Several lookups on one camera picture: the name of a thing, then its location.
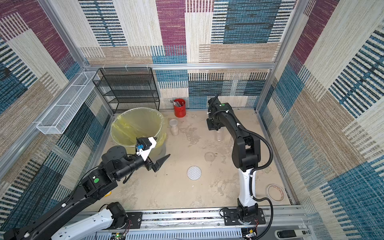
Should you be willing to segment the clear medium jar lid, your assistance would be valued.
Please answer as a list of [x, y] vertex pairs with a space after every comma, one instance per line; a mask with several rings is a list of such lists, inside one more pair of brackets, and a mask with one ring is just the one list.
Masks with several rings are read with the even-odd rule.
[[216, 159], [216, 154], [213, 152], [205, 153], [205, 161], [208, 163], [212, 163]]

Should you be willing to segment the patterned white jar lid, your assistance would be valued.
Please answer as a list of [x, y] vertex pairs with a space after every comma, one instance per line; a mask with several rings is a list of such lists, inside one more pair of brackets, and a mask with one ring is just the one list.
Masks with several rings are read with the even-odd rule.
[[198, 166], [191, 166], [187, 170], [187, 176], [192, 181], [197, 181], [202, 176], [202, 170]]

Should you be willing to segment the small plastic jar with rice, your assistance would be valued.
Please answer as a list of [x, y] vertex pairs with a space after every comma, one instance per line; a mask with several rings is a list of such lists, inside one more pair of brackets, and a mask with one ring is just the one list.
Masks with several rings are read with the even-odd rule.
[[173, 136], [177, 136], [179, 134], [179, 125], [177, 119], [171, 119], [169, 121], [169, 125], [171, 127], [171, 134]]

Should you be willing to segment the grey bin with yellow bag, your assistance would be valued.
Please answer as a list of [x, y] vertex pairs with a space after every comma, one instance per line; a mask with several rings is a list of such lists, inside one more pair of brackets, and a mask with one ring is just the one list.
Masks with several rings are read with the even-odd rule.
[[111, 138], [116, 145], [125, 147], [128, 154], [135, 154], [137, 138], [156, 137], [157, 144], [149, 155], [156, 160], [166, 154], [166, 129], [166, 119], [159, 111], [135, 108], [117, 116], [111, 125]]

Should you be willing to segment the medium plastic jar with rice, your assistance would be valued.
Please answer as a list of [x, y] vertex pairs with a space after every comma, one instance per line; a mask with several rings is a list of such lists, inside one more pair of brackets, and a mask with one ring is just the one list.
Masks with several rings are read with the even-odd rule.
[[216, 131], [215, 139], [217, 142], [222, 142], [224, 140], [224, 137], [225, 137], [225, 131], [223, 128]]

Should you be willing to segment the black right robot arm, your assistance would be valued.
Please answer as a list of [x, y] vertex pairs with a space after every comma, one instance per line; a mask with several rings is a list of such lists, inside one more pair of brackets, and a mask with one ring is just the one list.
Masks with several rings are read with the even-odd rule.
[[246, 129], [228, 103], [221, 103], [216, 95], [208, 100], [207, 125], [210, 131], [226, 128], [234, 146], [232, 161], [239, 170], [240, 195], [238, 197], [237, 215], [239, 223], [248, 224], [259, 213], [258, 202], [254, 194], [255, 175], [257, 171], [269, 167], [273, 161], [273, 150], [261, 135]]

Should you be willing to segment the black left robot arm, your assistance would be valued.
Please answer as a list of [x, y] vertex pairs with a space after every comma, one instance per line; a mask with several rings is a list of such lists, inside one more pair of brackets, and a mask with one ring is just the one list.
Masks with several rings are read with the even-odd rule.
[[170, 157], [168, 154], [155, 164], [146, 163], [142, 156], [128, 155], [122, 146], [114, 146], [102, 155], [102, 162], [81, 181], [78, 187], [46, 214], [22, 228], [4, 234], [5, 240], [50, 240], [67, 222], [82, 210], [101, 200], [118, 186], [118, 182], [145, 166], [158, 171]]

